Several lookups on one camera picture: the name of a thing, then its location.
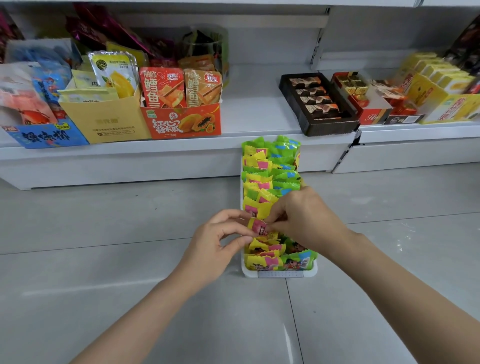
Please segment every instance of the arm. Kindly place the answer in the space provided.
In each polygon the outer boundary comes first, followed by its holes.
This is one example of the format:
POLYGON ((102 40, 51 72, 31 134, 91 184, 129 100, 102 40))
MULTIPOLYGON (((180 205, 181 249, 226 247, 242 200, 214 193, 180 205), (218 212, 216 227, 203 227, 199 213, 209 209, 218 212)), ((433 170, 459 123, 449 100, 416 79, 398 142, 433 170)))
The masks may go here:
POLYGON ((235 219, 250 218, 240 210, 222 210, 192 237, 173 272, 139 303, 87 346, 71 364, 138 364, 148 355, 160 334, 182 305, 216 280, 231 258, 256 236, 235 219), (221 246, 231 234, 242 236, 221 246))
POLYGON ((312 188, 280 198, 265 221, 348 274, 418 363, 480 363, 480 322, 349 230, 312 188))

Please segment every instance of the black tray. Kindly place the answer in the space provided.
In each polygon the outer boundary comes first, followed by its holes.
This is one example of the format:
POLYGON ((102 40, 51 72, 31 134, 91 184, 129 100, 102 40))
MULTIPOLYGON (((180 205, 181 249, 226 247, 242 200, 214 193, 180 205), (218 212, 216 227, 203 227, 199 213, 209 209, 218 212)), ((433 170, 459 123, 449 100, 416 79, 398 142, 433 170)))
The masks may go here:
POLYGON ((297 116, 300 128, 306 136, 348 134, 357 130, 360 126, 356 111, 345 101, 338 90, 336 90, 320 72, 284 74, 280 79, 280 85, 278 88, 280 88, 283 96, 285 96, 288 104, 297 116), (312 118, 290 82, 290 78, 315 76, 320 78, 322 81, 321 86, 327 91, 330 98, 338 105, 341 119, 316 120, 312 118))

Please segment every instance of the person's left hand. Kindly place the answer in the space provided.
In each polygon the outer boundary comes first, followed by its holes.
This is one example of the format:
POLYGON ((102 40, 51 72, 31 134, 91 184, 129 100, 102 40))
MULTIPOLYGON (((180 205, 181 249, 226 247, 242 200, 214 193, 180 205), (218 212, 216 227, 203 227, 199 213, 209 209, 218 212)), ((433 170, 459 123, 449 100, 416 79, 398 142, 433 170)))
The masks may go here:
POLYGON ((245 226, 251 217, 248 212, 235 209, 222 210, 215 214, 197 228, 171 275, 181 277, 182 282, 191 284, 195 291, 216 280, 232 257, 246 244, 251 243, 253 237, 258 236, 245 226), (241 236, 222 246, 220 240, 231 234, 241 236))

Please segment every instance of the plastic container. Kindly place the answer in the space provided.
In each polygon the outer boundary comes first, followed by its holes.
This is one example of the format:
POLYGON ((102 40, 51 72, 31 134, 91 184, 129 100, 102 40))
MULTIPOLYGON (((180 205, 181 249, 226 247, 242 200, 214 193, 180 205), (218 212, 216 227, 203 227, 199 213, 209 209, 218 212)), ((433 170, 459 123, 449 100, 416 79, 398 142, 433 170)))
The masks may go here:
POLYGON ((320 136, 332 134, 348 134, 358 129, 360 123, 356 117, 356 111, 345 101, 338 90, 333 87, 327 78, 318 73, 284 74, 278 86, 288 104, 297 116, 300 128, 306 136, 320 136), (290 78, 319 77, 321 86, 326 90, 332 101, 340 110, 340 119, 314 119, 307 111, 300 96, 295 91, 290 78))
MULTIPOLYGON (((240 175, 243 167, 240 160, 240 175)), ((243 207, 243 182, 240 177, 240 210, 243 207)), ((241 252, 241 270, 247 278, 307 278, 317 274, 317 259, 313 261, 313 267, 310 270, 249 270, 245 266, 243 251, 241 252)))

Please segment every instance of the grout line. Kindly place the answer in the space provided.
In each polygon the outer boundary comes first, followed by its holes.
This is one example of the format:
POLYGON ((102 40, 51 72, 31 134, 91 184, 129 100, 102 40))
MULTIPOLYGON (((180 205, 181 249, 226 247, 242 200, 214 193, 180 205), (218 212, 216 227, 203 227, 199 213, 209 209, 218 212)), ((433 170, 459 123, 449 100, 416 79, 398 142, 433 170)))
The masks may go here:
POLYGON ((287 282, 287 279, 286 279, 286 278, 285 278, 285 284, 287 285, 288 300, 290 301, 290 308, 291 308, 291 310, 292 310, 293 324, 295 325, 295 332, 297 333, 297 340, 298 340, 298 342, 299 342, 301 362, 302 362, 303 364, 305 364, 305 362, 303 361, 303 353, 301 352, 299 331, 298 331, 298 329, 297 329, 297 323, 295 322, 295 314, 293 313, 292 299, 290 298, 290 291, 288 290, 288 282, 287 282))
MULTIPOLYGON (((444 215, 431 215, 431 216, 419 216, 415 218, 436 218, 441 216, 456 216, 456 215, 471 215, 478 214, 480 211, 474 212, 459 212, 457 214, 444 214, 444 215)), ((345 225, 356 225, 356 224, 367 224, 370 222, 383 222, 383 221, 399 221, 399 220, 411 220, 414 218, 391 218, 386 220, 374 220, 374 221, 362 221, 362 222, 350 222, 345 225)), ((138 244, 138 243, 151 243, 151 242, 164 242, 166 240, 182 240, 182 239, 191 239, 192 237, 187 238, 173 238, 173 239, 157 239, 157 240, 142 240, 139 242, 130 242, 130 243, 112 243, 112 244, 101 244, 101 245, 86 245, 86 246, 75 246, 73 248, 57 248, 57 249, 43 249, 43 250, 29 250, 27 252, 14 252, 14 253, 0 253, 0 255, 12 255, 12 254, 24 254, 24 253, 38 253, 38 252, 53 252, 56 250, 71 250, 71 249, 82 249, 82 248, 95 248, 98 246, 111 246, 111 245, 126 245, 126 244, 138 244)))
MULTIPOLYGON (((470 215, 470 214, 478 214, 480 211, 474 211, 474 212, 459 212, 457 214, 444 214, 444 215, 431 215, 431 216, 418 216, 416 218, 437 218, 441 216, 456 216, 456 215, 470 215)), ((346 223, 345 225, 355 225, 355 224, 368 224, 369 222, 382 222, 382 221, 399 221, 399 220, 411 220, 414 218, 390 218, 386 220, 374 220, 374 221, 361 221, 361 222, 349 222, 346 223)))
POLYGON ((16 252, 16 253, 0 253, 0 255, 12 255, 12 254, 24 254, 24 253, 38 253, 38 252, 53 252, 56 250, 71 250, 71 249, 83 249, 83 248, 96 248, 97 246, 112 246, 112 245, 126 245, 126 244, 138 244, 138 243, 151 243, 151 242, 164 242, 167 240, 182 240, 182 239, 191 239, 189 238, 174 238, 174 239, 157 239, 157 240, 144 240, 140 242, 131 242, 131 243, 113 243, 113 244, 102 244, 102 245, 88 245, 88 246, 75 246, 73 248, 57 248, 57 249, 43 249, 43 250, 30 250, 28 252, 16 252))

